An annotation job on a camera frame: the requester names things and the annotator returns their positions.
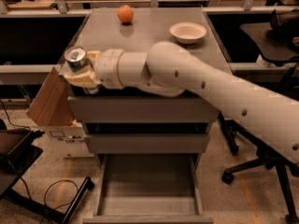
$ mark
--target gray tabletop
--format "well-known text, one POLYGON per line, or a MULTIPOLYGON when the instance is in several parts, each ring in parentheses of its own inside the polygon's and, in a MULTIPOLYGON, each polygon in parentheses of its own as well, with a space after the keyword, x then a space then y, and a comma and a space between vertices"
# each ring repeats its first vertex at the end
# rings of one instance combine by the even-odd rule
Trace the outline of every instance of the gray tabletop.
POLYGON ((206 28, 206 36, 195 44, 179 45, 205 63, 230 72, 201 8, 133 8, 135 15, 129 25, 121 24, 117 10, 117 8, 94 9, 79 34, 76 45, 86 50, 95 49, 102 52, 107 49, 148 51, 159 41, 179 44, 170 34, 170 27, 178 22, 195 22, 206 28))

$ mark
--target brown cardboard flap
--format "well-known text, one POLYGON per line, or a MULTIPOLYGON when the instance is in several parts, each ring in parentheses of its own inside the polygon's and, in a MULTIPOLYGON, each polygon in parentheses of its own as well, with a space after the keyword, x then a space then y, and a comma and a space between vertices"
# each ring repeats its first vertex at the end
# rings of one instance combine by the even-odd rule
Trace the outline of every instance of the brown cardboard flap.
POLYGON ((26 115, 38 126, 69 126, 74 116, 67 97, 64 82, 52 68, 26 115))

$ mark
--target open drawer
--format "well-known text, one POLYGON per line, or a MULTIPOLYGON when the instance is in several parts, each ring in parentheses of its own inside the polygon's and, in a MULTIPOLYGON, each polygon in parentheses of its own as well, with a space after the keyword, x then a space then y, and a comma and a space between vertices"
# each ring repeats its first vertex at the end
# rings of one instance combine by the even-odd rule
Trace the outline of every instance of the open drawer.
POLYGON ((98 203, 83 223, 213 223, 204 217, 189 154, 110 154, 98 203))

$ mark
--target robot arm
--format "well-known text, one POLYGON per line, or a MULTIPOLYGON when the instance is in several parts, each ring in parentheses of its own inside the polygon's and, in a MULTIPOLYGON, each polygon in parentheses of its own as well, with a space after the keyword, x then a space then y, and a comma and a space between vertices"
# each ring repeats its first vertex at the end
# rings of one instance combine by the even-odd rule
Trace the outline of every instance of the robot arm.
POLYGON ((157 43, 148 54, 110 49, 93 70, 108 89, 136 87, 167 97, 191 91, 299 163, 299 102, 215 69, 176 44, 157 43))

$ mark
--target bowl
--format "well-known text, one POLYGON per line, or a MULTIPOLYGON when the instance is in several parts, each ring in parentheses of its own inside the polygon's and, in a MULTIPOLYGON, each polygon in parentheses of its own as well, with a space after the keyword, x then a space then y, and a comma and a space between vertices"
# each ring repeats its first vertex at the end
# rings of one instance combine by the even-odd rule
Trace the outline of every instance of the bowl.
POLYGON ((170 27, 170 33, 182 44, 193 44, 206 35, 206 28, 192 22, 180 22, 170 27))

